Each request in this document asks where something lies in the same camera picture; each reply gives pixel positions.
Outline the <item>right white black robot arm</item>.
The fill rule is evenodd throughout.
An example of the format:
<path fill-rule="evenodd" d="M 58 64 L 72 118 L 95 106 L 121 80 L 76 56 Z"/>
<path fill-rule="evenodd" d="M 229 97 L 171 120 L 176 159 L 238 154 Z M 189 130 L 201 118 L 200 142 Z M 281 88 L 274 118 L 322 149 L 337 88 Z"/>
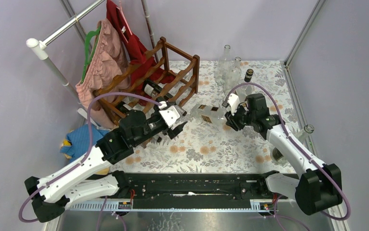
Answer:
<path fill-rule="evenodd" d="M 239 97 L 229 94 L 225 103 L 230 107 L 225 118 L 236 131 L 253 127 L 265 140 L 278 149 L 294 168 L 298 178 L 271 173 L 257 184 L 259 196 L 269 198 L 274 193 L 293 199 L 307 215 L 329 209 L 343 202 L 341 171 L 335 164 L 325 164 L 293 135 L 278 115 L 271 115 L 265 97 L 252 94 L 244 106 Z"/>

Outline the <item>green wine bottle silver neck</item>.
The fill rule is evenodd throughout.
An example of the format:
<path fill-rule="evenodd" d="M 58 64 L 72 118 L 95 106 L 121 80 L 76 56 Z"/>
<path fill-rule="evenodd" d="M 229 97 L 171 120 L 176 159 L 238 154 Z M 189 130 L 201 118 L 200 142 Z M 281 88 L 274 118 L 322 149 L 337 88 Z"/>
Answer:
<path fill-rule="evenodd" d="M 148 95 L 149 97 L 153 98 L 155 96 L 157 96 L 159 93 L 161 93 L 161 91 L 163 90 L 163 88 L 161 86 L 159 86 L 158 84 L 156 84 L 154 81 L 150 80 L 150 79 L 146 79 L 143 82 L 143 86 L 142 86 L 142 90 L 143 92 Z M 163 98 L 167 101 L 171 98 L 173 98 L 173 95 L 171 95 L 169 92 L 167 92 Z M 187 115 L 187 111 L 185 111 L 184 109 L 180 108 L 179 112 L 182 113 L 182 116 L 186 116 Z"/>

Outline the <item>clear bottle black cap front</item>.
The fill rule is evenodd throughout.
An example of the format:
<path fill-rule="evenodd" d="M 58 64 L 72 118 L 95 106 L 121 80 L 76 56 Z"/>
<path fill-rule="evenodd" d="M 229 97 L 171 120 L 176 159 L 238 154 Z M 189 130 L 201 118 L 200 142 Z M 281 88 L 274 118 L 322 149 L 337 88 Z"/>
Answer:
<path fill-rule="evenodd" d="M 191 116 L 194 118 L 218 126 L 226 123 L 225 113 L 224 108 L 205 104 L 196 104 L 191 109 Z"/>

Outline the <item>green wine bottle brown label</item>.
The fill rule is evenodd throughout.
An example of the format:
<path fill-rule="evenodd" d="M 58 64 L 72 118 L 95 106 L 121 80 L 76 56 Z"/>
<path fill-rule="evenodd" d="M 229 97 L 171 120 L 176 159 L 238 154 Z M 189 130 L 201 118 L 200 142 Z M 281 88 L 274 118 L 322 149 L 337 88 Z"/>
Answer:
<path fill-rule="evenodd" d="M 143 111 L 132 109 L 124 102 L 119 103 L 117 108 L 125 114 L 125 117 L 119 121 L 118 129 L 132 146 L 137 146 L 153 138 L 146 137 L 147 118 Z"/>

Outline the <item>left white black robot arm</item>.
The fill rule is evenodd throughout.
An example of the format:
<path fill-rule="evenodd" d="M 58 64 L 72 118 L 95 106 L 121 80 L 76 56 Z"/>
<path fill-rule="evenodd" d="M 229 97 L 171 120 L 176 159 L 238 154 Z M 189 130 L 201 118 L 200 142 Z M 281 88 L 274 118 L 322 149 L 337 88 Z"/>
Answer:
<path fill-rule="evenodd" d="M 187 121 L 176 106 L 155 111 L 150 118 L 142 111 L 131 110 L 119 121 L 119 127 L 89 145 L 87 152 L 61 170 L 44 178 L 25 180 L 28 200 L 36 215 L 35 221 L 51 221 L 73 204 L 95 197 L 128 195 L 130 186 L 120 171 L 98 180 L 84 182 L 100 170 L 108 168 L 134 153 L 134 148 L 158 134 L 174 139 Z"/>

